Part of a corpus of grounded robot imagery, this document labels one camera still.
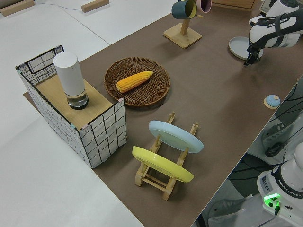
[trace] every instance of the plate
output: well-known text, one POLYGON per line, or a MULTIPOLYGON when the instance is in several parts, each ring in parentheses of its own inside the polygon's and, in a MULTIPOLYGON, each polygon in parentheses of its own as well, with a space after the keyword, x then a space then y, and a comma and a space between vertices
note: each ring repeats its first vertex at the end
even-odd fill
POLYGON ((133 156, 140 162, 178 181, 190 182, 194 175, 176 163, 157 155, 149 150, 133 147, 133 156))
POLYGON ((114 63, 106 72, 104 85, 107 92, 116 100, 124 99, 129 106, 150 106, 164 99, 170 78, 166 70, 157 62, 141 58, 125 58, 114 63), (116 88, 119 80, 142 71, 153 71, 153 75, 143 84, 121 93, 116 88))
POLYGON ((150 121, 149 129, 154 137, 160 135, 160 140, 173 148, 188 153, 198 153, 203 148, 203 143, 194 135, 175 125, 160 121, 150 121))
MULTIPOLYGON (((237 58, 242 60, 247 60, 248 58, 248 51, 247 48, 249 47, 249 39, 247 37, 234 37, 229 41, 229 49, 233 55, 237 58)), ((263 49, 259 52, 259 57, 262 57, 263 49)))

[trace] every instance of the blue mug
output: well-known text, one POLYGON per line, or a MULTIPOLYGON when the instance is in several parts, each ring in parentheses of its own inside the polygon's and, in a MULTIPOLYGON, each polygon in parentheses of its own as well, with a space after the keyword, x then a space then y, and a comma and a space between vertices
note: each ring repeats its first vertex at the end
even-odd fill
POLYGON ((197 13, 195 0, 178 0, 171 8, 171 13, 176 19, 191 19, 197 13))

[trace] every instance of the wicker basket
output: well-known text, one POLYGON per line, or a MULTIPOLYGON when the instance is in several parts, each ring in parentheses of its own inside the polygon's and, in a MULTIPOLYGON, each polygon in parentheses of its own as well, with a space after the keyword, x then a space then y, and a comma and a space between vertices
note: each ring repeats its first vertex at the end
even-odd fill
POLYGON ((158 63, 141 57, 131 57, 117 61, 106 72, 105 88, 116 100, 124 98, 129 106, 149 106, 162 100, 170 87, 166 70, 158 63), (142 71, 153 71, 153 75, 138 87, 120 93, 116 88, 119 80, 142 71))

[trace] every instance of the yellow corn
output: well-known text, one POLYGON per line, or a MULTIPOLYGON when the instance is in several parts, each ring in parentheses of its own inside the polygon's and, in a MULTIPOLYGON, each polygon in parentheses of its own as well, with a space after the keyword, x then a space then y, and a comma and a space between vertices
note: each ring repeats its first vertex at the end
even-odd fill
POLYGON ((129 91, 136 86, 139 86, 140 84, 147 81, 153 74, 153 71, 144 71, 139 72, 137 74, 133 74, 129 77, 126 77, 120 81, 117 82, 117 89, 123 93, 126 91, 129 91))

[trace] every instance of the brown tabletop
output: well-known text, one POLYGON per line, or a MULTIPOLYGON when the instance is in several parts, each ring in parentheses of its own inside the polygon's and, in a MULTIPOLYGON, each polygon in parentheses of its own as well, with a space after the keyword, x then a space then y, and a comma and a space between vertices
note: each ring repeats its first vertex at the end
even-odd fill
MULTIPOLYGON (((297 56, 303 53, 302 40, 292 48, 265 49, 261 61, 247 67, 231 54, 229 40, 248 36, 248 21, 258 13, 258 9, 212 7, 204 18, 190 21, 189 27, 202 39, 187 49, 162 35, 182 22, 168 15, 80 63, 84 78, 110 101, 114 99, 106 92, 103 78, 120 59, 145 57, 161 64, 170 75, 164 104, 152 109, 126 108, 127 143, 94 169, 145 226, 189 227, 274 113, 263 99, 275 94, 283 100, 301 76, 297 56), (165 121, 172 111, 176 113, 174 124, 184 130, 199 122, 196 136, 205 148, 188 154, 183 167, 195 177, 189 183, 177 182, 165 201, 162 191, 145 183, 142 187, 134 184, 140 163, 132 156, 132 146, 149 149, 154 140, 149 121, 165 121)), ((166 145, 158 154, 170 160, 178 156, 166 145)))

